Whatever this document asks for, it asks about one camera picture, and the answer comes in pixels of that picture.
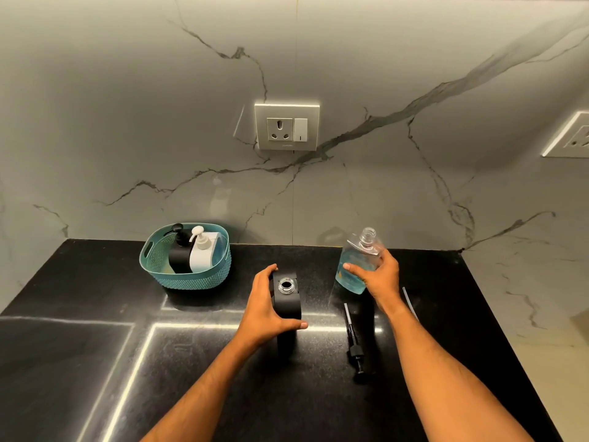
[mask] black granite countertop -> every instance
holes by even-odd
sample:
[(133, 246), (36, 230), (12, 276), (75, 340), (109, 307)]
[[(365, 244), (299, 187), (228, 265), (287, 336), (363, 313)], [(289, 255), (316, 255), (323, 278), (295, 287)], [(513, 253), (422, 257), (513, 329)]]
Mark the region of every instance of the black granite countertop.
[[(232, 245), (227, 280), (166, 291), (138, 263), (141, 242), (68, 240), (0, 316), (0, 440), (133, 441), (230, 340), (253, 277), (294, 268), (303, 319), (290, 358), (275, 341), (235, 379), (215, 440), (426, 441), (384, 316), (334, 286), (340, 249)], [(457, 252), (392, 250), (423, 326), (475, 373), (536, 442), (561, 441)], [(374, 372), (352, 381), (343, 302)]]

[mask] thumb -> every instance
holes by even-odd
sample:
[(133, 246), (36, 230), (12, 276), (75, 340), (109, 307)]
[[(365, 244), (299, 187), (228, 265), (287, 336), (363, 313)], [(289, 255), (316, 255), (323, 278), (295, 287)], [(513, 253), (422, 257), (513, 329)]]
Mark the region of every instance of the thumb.
[(356, 276), (358, 276), (363, 281), (366, 280), (366, 275), (368, 274), (368, 272), (366, 270), (364, 270), (364, 268), (360, 268), (357, 265), (354, 265), (353, 263), (347, 263), (347, 262), (345, 264), (343, 264), (343, 267), (346, 270), (348, 270), (351, 274), (356, 274)]
[(281, 327), (282, 331), (286, 332), (289, 330), (306, 329), (309, 327), (309, 324), (306, 321), (302, 321), (300, 319), (283, 319)]

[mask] teal basket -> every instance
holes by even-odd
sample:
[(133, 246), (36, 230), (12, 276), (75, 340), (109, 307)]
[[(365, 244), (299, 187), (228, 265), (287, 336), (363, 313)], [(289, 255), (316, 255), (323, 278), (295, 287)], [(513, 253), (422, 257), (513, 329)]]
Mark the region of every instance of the teal basket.
[(168, 264), (168, 254), (174, 241), (175, 233), (167, 236), (166, 232), (172, 229), (172, 225), (164, 226), (153, 233), (147, 239), (141, 254), (139, 263), (141, 268), (151, 274), (157, 282), (166, 288), (178, 290), (205, 290), (217, 287), (225, 280), (231, 268), (231, 250), (229, 249), (229, 234), (225, 228), (212, 223), (182, 223), (185, 229), (191, 229), (201, 225), (206, 232), (221, 233), (227, 242), (225, 254), (221, 260), (201, 273), (174, 273)]

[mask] hand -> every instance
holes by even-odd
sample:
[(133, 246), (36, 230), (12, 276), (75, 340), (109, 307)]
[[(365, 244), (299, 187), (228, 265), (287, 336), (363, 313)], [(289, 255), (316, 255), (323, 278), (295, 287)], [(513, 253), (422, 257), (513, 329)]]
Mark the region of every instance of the hand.
[(254, 349), (282, 332), (306, 329), (309, 326), (305, 321), (283, 319), (274, 312), (268, 278), (277, 269), (274, 263), (256, 274), (246, 311), (235, 334), (236, 339), (251, 345)]
[(351, 263), (345, 263), (343, 267), (364, 281), (383, 312), (392, 312), (402, 303), (399, 296), (399, 263), (386, 248), (380, 252), (380, 265), (375, 271), (367, 271)]

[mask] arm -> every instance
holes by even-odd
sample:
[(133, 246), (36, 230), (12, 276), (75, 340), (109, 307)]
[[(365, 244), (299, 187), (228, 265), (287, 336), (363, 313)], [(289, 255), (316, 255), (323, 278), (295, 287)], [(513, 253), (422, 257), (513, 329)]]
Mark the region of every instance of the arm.
[(143, 442), (210, 441), (233, 378), (266, 341), (289, 330), (306, 329), (298, 319), (282, 319), (272, 308), (269, 275), (276, 264), (256, 274), (246, 310), (233, 339), (186, 394), (142, 439)]
[(361, 278), (395, 334), (403, 376), (430, 442), (533, 442), (489, 389), (447, 353), (415, 319), (399, 296), (399, 265), (384, 249), (370, 272), (344, 268)]

